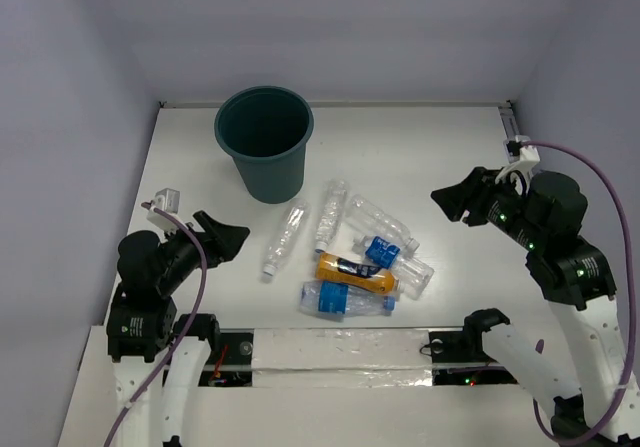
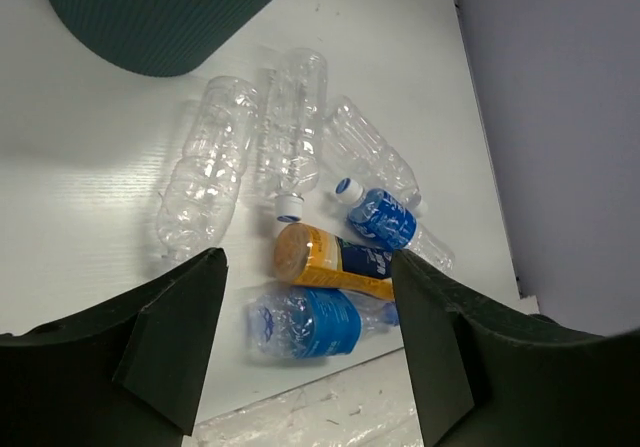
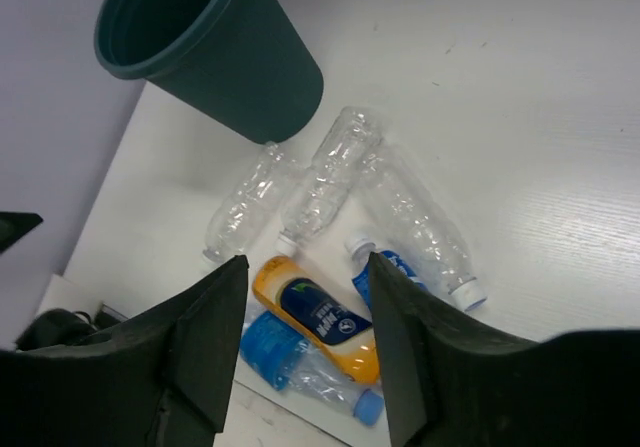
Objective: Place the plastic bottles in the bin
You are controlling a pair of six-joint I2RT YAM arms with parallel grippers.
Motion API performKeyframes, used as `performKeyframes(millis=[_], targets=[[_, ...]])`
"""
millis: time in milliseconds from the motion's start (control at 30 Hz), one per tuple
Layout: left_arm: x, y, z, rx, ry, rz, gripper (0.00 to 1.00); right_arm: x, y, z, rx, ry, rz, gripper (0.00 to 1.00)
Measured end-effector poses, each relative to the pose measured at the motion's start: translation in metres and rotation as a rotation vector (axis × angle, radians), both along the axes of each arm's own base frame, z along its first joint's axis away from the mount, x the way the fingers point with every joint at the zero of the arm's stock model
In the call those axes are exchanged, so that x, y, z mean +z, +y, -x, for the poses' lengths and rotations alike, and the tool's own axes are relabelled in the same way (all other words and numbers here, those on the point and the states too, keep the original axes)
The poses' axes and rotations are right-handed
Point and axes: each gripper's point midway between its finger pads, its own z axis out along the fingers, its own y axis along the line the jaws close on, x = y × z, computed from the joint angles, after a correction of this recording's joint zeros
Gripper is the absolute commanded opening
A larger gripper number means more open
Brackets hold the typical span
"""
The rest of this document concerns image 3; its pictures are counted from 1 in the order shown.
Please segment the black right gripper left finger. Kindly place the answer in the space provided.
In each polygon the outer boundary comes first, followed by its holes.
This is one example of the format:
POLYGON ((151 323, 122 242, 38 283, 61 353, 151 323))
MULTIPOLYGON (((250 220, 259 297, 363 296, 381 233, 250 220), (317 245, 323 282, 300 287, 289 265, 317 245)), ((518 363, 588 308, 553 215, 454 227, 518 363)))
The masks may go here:
POLYGON ((248 293, 236 256, 153 308, 1 354, 4 446, 211 446, 224 429, 248 293))

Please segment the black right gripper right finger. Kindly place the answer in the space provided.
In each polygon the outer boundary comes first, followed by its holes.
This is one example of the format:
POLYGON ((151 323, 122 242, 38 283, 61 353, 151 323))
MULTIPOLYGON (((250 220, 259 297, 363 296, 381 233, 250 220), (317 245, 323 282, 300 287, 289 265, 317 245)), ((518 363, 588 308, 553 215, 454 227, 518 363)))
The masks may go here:
POLYGON ((635 446, 639 333, 534 342, 490 327, 402 277, 372 301, 395 446, 635 446))

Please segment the orange juice bottle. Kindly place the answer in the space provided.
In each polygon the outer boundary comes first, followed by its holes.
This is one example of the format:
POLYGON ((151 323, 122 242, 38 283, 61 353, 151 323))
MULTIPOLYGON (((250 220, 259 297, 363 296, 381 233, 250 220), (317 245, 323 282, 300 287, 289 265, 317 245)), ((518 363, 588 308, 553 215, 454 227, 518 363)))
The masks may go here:
POLYGON ((254 297, 302 334, 345 376, 361 384, 380 377, 371 321, 352 312, 293 259, 276 256, 256 273, 254 297))

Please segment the clear bottle blue cap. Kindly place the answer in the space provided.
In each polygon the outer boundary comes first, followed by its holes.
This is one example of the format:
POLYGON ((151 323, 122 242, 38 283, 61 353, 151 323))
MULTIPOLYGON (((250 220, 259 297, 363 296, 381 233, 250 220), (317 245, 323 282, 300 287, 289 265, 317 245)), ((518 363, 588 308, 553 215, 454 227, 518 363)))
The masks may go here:
POLYGON ((348 379, 303 335, 257 304, 247 306, 239 353, 277 392, 296 391, 367 427, 383 413, 375 388, 348 379))

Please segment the clear bottle white cap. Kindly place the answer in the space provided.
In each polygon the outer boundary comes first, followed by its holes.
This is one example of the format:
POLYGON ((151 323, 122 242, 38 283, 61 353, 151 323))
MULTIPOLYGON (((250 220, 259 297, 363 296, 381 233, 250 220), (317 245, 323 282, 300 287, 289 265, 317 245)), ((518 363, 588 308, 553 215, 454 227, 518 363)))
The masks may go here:
POLYGON ((398 149, 383 144, 365 155, 356 194, 430 293, 466 313, 488 300, 457 228, 398 149))

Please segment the blue label white-cap bottle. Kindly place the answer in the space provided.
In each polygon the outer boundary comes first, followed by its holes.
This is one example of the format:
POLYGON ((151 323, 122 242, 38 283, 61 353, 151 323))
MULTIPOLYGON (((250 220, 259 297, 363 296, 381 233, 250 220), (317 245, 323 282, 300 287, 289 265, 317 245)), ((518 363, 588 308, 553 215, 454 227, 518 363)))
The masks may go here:
POLYGON ((382 248, 367 234, 352 234, 344 247, 354 268, 351 282, 369 311, 379 291, 378 286, 388 278, 411 281, 427 292, 427 286, 404 258, 393 249, 382 248))

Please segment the clear crushed plastic bottle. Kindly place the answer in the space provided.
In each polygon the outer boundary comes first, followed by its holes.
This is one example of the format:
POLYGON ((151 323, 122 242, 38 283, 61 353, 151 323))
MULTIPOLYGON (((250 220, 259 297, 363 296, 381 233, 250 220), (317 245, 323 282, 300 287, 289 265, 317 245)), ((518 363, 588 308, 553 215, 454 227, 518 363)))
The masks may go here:
POLYGON ((282 145, 268 143, 209 221, 204 258, 218 266, 246 253, 284 201, 297 163, 282 145))

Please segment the clear ribbed plastic bottle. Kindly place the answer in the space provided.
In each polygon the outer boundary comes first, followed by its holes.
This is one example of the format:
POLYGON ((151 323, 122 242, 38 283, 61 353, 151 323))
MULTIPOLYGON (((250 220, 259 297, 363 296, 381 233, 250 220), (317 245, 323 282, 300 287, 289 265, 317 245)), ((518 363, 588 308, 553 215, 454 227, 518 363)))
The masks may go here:
POLYGON ((346 201, 364 158, 382 139, 383 121, 373 110, 341 110, 287 202, 276 252, 293 257, 324 233, 346 201))

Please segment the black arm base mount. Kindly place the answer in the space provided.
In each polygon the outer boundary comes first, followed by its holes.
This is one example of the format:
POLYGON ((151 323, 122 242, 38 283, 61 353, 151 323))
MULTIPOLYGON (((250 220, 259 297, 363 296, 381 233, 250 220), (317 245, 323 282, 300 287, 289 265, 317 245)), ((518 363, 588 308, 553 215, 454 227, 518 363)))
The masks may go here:
POLYGON ((123 323, 127 318, 106 304, 91 316, 86 311, 54 308, 37 316, 15 341, 17 351, 76 345, 86 337, 123 323))

